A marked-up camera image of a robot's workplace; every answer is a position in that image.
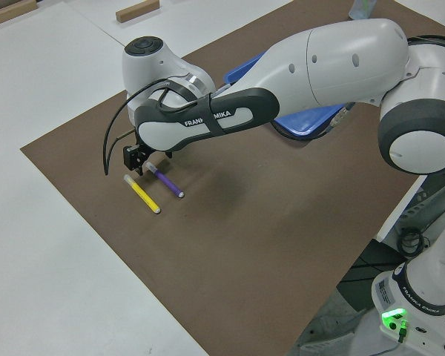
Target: green light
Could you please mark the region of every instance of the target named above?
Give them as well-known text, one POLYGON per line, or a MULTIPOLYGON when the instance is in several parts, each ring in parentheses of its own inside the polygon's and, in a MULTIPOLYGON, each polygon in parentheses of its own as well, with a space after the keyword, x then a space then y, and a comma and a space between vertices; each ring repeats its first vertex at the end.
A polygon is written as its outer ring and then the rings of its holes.
POLYGON ((383 319, 388 319, 390 317, 394 317, 395 315, 405 315, 405 314, 406 314, 406 309, 399 308, 391 311, 386 311, 381 316, 383 319))

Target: table surface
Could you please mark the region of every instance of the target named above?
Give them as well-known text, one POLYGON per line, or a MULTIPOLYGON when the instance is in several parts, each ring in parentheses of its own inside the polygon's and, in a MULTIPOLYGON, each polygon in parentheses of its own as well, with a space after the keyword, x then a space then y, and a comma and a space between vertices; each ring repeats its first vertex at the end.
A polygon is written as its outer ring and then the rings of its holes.
POLYGON ((121 91, 129 39, 184 55, 288 1, 162 0, 117 24, 134 2, 44 0, 0 25, 0 355, 206 355, 19 149, 121 91))

